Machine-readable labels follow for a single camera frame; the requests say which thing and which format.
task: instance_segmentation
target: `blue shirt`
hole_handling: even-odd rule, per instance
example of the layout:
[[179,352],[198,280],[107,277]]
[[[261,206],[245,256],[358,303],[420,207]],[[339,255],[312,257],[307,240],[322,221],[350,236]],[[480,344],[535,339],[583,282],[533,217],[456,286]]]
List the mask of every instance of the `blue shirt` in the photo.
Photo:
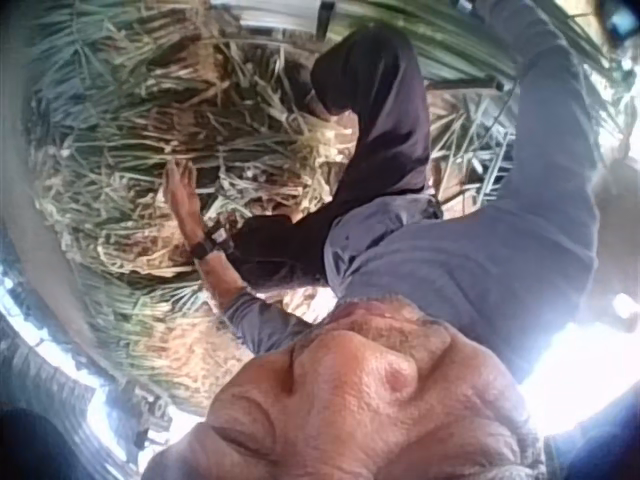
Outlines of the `blue shirt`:
[[[546,17],[528,0],[477,8],[520,61],[514,166],[500,197],[444,221],[423,218],[426,196],[379,198],[335,222],[325,265],[339,300],[401,295],[521,381],[577,313],[595,269],[597,147],[581,67]],[[226,316],[256,354],[311,328],[249,293]]]

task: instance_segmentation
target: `man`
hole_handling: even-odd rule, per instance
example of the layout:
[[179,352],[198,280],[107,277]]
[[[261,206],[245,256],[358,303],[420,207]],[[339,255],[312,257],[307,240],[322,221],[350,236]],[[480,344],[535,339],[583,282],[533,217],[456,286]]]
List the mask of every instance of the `man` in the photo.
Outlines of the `man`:
[[145,479],[545,477],[517,382],[594,269],[593,131],[580,68],[531,1],[475,8],[519,58],[521,96],[512,174],[465,218],[434,220],[418,193],[428,113],[407,39],[366,28],[314,65],[317,102],[358,115],[354,157],[331,204],[271,222],[270,242],[294,239],[286,249],[241,232],[241,256],[264,270],[231,258],[254,280],[326,275],[339,302],[321,325],[257,299],[223,253],[207,254],[194,171],[168,166],[166,198],[204,284],[258,356]]

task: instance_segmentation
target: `cheek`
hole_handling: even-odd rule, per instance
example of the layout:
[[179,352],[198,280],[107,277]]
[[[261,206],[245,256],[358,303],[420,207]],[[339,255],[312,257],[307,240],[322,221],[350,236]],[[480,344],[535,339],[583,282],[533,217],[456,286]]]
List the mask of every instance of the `cheek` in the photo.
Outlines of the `cheek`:
[[260,402],[266,402],[266,408],[282,401],[292,390],[291,349],[280,350],[255,357],[247,362],[229,380],[213,399],[212,407],[218,399],[230,392],[234,394],[251,393]]

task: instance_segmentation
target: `watch strap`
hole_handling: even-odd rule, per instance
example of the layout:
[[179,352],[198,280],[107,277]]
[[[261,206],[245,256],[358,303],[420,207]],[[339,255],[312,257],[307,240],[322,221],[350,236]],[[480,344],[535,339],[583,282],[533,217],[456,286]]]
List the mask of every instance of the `watch strap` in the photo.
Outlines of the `watch strap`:
[[209,256],[216,250],[220,250],[218,244],[214,242],[208,235],[205,235],[201,242],[198,242],[193,247],[191,247],[189,253],[191,253],[191,256],[195,260],[204,260],[207,256]]

